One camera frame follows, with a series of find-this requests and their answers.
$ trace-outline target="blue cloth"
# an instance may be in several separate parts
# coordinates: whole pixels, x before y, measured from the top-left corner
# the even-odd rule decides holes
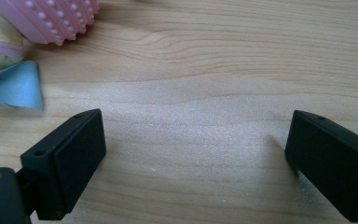
[[[43,109],[35,62],[17,63],[0,71],[0,104]]]

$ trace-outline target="wooden surface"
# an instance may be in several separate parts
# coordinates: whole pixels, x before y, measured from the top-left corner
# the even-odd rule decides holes
[[[0,106],[0,166],[103,111],[107,156],[62,223],[348,223],[283,149],[295,109],[358,133],[358,1],[105,0],[27,59],[45,109]]]

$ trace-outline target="light wood tabletop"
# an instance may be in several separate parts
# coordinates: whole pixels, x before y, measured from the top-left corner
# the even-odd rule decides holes
[[[100,3],[76,41],[27,44],[44,110],[0,106],[16,171],[101,108],[107,155],[61,223],[349,223],[284,147],[295,109],[358,133],[358,0]]]

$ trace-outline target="multicolored plush toy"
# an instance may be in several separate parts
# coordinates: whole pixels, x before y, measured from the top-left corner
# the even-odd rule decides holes
[[[84,34],[98,10],[98,0],[0,0],[0,67],[22,65],[18,63],[23,56],[23,37],[37,44],[60,46],[65,39],[74,40],[76,34]],[[0,77],[13,71],[21,72],[21,69],[1,71]]]

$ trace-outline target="blue ribbon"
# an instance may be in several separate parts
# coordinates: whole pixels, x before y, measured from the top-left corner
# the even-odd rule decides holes
[[[0,71],[0,104],[43,109],[35,62],[17,63]]]

